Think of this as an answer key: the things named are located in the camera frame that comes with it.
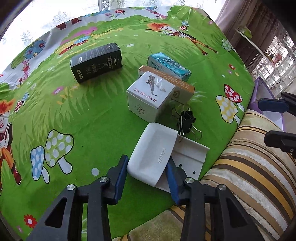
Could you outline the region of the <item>black binder clip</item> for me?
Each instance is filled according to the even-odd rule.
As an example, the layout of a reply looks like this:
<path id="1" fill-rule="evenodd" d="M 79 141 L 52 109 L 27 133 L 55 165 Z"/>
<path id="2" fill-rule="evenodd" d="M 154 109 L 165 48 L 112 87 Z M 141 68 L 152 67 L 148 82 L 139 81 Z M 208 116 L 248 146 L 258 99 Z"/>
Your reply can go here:
<path id="1" fill-rule="evenodd" d="M 196 118 L 189 108 L 187 110 L 181 111 L 180 113 L 177 111 L 176 108 L 172 108 L 171 114 L 177 119 L 179 142 L 181 142 L 184 139 L 185 135 L 189 133 L 192 133 L 194 135 L 194 139 L 196 141 L 202 138 L 203 133 L 201 130 L 198 130 L 194 126 Z"/>

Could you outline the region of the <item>white plastic holder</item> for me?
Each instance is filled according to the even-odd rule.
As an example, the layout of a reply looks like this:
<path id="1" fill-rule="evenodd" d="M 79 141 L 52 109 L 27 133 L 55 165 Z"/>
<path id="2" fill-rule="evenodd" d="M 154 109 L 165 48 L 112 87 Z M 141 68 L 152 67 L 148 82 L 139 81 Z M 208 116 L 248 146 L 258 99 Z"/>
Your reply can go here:
<path id="1" fill-rule="evenodd" d="M 159 123 L 149 123 L 135 146 L 127 165 L 133 178 L 170 192 L 165 167 L 170 158 L 188 177 L 199 178 L 206 155 L 210 150 L 198 142 L 183 138 L 176 130 Z"/>

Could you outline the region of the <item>tan narrow box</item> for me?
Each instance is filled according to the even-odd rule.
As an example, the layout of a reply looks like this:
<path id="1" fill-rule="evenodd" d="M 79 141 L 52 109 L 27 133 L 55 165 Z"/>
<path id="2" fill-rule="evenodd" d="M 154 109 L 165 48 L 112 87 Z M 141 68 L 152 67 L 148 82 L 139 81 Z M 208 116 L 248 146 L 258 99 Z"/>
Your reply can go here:
<path id="1" fill-rule="evenodd" d="M 195 93 L 194 86 L 188 84 L 187 82 L 184 82 L 183 80 L 175 78 L 169 74 L 156 70 L 152 67 L 149 67 L 146 65 L 140 66 L 140 68 L 138 69 L 138 76 L 141 77 L 147 71 L 154 73 L 159 77 L 165 79 L 166 81 L 170 82 L 171 84 L 175 85 L 175 90 L 172 97 L 173 100 L 181 104 L 186 104 L 193 97 Z"/>

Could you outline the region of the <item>teal foil box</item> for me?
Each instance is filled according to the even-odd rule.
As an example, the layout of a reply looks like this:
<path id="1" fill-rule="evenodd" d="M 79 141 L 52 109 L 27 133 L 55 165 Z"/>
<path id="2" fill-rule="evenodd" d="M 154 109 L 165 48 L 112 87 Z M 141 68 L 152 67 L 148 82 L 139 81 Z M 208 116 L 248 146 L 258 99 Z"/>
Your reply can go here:
<path id="1" fill-rule="evenodd" d="M 147 66 L 163 73 L 187 82 L 191 77 L 191 71 L 184 68 L 177 61 L 162 52 L 151 54 L 147 59 Z"/>

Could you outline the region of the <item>white music box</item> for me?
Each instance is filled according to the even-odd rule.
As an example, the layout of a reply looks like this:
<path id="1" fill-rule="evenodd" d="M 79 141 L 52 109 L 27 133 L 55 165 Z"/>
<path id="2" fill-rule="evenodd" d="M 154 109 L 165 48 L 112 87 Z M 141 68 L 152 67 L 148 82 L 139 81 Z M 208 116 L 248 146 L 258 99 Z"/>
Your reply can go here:
<path id="1" fill-rule="evenodd" d="M 148 123 L 155 122 L 174 90 L 175 85 L 147 71 L 126 90 L 128 109 Z"/>

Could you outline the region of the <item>black product box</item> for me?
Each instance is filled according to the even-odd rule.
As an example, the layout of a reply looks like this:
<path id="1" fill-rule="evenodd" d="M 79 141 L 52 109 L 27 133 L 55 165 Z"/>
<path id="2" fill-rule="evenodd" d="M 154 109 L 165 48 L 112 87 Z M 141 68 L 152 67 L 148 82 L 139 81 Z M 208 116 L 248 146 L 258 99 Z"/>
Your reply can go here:
<path id="1" fill-rule="evenodd" d="M 121 49 L 116 43 L 87 50 L 70 60 L 71 71 L 79 84 L 121 67 Z"/>

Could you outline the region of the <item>striped sofa cushion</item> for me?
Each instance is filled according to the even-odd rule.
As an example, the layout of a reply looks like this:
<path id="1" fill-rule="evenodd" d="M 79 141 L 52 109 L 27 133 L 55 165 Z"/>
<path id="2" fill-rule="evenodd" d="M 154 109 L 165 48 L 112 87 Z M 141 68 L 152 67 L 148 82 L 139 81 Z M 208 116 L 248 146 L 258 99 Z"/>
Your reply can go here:
<path id="1" fill-rule="evenodd" d="M 263 139 L 278 125 L 247 110 L 232 123 L 214 108 L 200 121 L 210 150 L 201 183 L 226 185 L 255 222 L 265 240 L 279 240 L 295 217 L 295 159 L 268 147 Z M 185 207 L 174 205 L 168 192 L 131 176 L 125 206 L 114 225 L 114 240 L 179 240 Z"/>

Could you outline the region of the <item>white side table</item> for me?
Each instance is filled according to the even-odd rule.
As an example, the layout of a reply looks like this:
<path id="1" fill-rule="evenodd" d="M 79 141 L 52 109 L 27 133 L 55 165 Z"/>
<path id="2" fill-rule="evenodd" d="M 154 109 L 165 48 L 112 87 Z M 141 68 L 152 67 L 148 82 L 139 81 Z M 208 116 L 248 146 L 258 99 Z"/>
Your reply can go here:
<path id="1" fill-rule="evenodd" d="M 246 64 L 250 64 L 252 60 L 257 62 L 261 60 L 261 57 L 266 57 L 265 52 L 269 49 L 275 37 L 274 32 L 269 33 L 264 30 L 263 33 L 256 33 L 250 39 L 239 28 L 235 28 L 234 30 L 242 37 L 237 42 L 237 50 Z"/>

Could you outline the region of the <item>pink curtain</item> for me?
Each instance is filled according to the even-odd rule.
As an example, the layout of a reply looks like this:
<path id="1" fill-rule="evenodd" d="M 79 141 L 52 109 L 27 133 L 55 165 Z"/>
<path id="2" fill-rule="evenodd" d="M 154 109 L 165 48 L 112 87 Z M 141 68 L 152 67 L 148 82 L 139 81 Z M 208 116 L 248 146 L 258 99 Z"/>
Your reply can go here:
<path id="1" fill-rule="evenodd" d="M 233 45 L 244 64 L 252 71 L 262 59 L 257 49 L 236 30 L 248 27 L 251 41 L 266 51 L 274 37 L 278 37 L 284 27 L 278 17 L 263 1 L 226 1 L 216 24 Z"/>

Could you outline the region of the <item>green tissue pack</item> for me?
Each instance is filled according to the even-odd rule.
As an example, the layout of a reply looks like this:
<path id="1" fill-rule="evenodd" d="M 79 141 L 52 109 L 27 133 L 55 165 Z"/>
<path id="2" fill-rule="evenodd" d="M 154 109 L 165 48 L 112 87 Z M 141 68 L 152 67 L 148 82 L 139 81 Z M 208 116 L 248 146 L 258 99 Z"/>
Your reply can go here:
<path id="1" fill-rule="evenodd" d="M 248 27 L 246 27 L 246 26 L 240 26 L 239 31 L 240 31 L 243 35 L 245 35 L 248 39 L 251 39 L 251 38 L 252 38 L 251 30 L 248 29 Z"/>

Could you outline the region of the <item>green cartoon tablecloth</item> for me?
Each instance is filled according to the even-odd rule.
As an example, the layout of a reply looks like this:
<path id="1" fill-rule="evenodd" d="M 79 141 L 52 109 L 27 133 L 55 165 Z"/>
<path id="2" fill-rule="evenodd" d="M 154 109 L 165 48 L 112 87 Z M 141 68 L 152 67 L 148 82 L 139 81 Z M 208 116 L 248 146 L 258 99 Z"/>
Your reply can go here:
<path id="1" fill-rule="evenodd" d="M 9 107 L 9 147 L 22 180 L 16 184 L 1 158 L 1 214 L 25 240 L 56 196 L 73 183 L 90 184 L 131 155 L 147 123 L 129 111 L 126 90 L 151 54 L 171 57 L 191 71 L 187 104 L 210 150 L 202 174 L 217 160 L 243 117 L 229 123 L 216 97 L 230 85 L 247 107 L 254 83 L 239 55 L 224 48 L 224 34 L 188 6 L 113 9 L 56 26 L 27 47 L 1 45 L 1 106 Z M 79 84 L 73 56 L 116 43 L 122 68 Z"/>

